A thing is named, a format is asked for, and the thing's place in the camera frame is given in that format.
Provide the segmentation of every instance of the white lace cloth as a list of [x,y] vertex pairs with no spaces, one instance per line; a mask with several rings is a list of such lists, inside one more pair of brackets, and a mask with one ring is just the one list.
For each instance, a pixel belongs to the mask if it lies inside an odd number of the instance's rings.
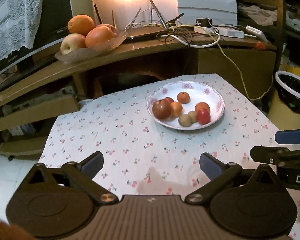
[[42,0],[0,0],[0,60],[22,46],[33,47],[41,5]]

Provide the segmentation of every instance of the tile floor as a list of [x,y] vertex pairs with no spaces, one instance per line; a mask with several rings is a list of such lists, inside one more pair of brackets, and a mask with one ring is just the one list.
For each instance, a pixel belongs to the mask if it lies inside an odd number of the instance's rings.
[[7,222],[6,206],[28,171],[38,162],[40,155],[8,157],[0,155],[0,220]]

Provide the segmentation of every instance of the yellow trash can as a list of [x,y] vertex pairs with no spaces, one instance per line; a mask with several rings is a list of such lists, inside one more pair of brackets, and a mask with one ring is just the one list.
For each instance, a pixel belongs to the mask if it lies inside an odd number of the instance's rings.
[[300,77],[278,71],[268,118],[279,130],[300,129]]

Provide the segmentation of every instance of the table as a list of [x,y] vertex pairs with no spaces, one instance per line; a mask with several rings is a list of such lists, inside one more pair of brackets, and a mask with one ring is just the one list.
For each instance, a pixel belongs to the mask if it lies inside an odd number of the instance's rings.
[[[226,105],[224,116],[206,129],[191,132],[157,124],[146,109],[148,96],[160,86],[180,80],[204,82],[219,91]],[[184,199],[209,182],[198,164],[202,152],[224,163],[254,169],[258,163],[250,159],[250,149],[277,146],[277,130],[217,74],[180,76],[85,101],[79,112],[59,116],[40,162],[55,168],[101,151],[104,167],[93,180],[119,198],[123,194],[179,194]],[[290,236],[300,240],[300,191],[289,192],[299,212]]]

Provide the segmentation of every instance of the fruit bowl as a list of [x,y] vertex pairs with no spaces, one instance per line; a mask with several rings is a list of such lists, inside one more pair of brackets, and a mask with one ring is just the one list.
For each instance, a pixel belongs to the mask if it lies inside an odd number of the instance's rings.
[[91,48],[75,49],[66,55],[62,55],[59,51],[55,54],[55,57],[64,63],[73,63],[100,56],[101,54],[109,52],[121,45],[126,39],[127,35],[127,32],[121,32],[118,37],[110,39],[100,45]]
[[[182,114],[187,114],[190,111],[194,111],[197,103],[206,102],[210,106],[211,119],[209,123],[200,125],[198,122],[196,122],[190,127],[182,127],[178,123],[178,118],[170,117],[168,119],[159,120],[153,115],[152,106],[156,101],[166,97],[170,97],[174,101],[177,101],[177,95],[180,92],[187,92],[190,95],[190,102],[187,104],[182,104]],[[198,130],[214,124],[222,117],[225,111],[225,102],[220,93],[208,85],[192,81],[178,81],[174,83],[168,83],[154,91],[148,98],[147,109],[149,114],[156,122],[166,127],[176,130]]]

